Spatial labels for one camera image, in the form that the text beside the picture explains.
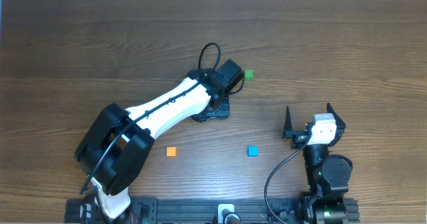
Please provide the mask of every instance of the colored block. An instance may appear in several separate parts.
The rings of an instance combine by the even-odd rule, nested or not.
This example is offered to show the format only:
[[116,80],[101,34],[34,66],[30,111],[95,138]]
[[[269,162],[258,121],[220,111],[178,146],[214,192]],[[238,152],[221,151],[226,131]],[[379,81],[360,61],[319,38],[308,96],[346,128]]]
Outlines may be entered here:
[[176,157],[176,147],[166,147],[166,157]]
[[254,70],[245,70],[245,81],[254,80]]
[[257,157],[258,147],[248,147],[248,157]]

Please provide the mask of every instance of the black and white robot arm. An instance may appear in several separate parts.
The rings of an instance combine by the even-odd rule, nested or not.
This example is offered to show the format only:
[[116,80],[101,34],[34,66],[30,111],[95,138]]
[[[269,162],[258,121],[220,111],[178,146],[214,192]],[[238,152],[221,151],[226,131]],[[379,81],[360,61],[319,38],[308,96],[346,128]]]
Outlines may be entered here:
[[[226,118],[229,113],[212,113],[225,100],[228,107],[228,95],[242,79],[242,69],[229,59],[218,70],[191,70],[176,88],[143,105],[126,110],[115,103],[107,106],[75,151],[89,175],[82,192],[91,181],[103,213],[118,218],[131,204],[128,186],[141,171],[154,141],[190,116],[196,121]],[[120,147],[119,139],[127,144]]]

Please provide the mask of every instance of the green cube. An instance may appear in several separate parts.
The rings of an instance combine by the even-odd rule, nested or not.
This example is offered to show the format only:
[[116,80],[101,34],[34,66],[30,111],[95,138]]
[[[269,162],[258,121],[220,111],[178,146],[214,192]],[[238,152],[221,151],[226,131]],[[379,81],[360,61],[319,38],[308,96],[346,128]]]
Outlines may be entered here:
[[254,70],[245,70],[245,81],[254,80]]

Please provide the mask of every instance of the blue block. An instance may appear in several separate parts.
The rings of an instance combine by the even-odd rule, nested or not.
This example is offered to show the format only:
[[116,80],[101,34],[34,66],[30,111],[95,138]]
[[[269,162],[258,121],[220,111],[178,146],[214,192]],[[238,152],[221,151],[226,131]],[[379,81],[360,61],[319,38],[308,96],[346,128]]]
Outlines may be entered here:
[[257,157],[258,147],[248,147],[248,157]]

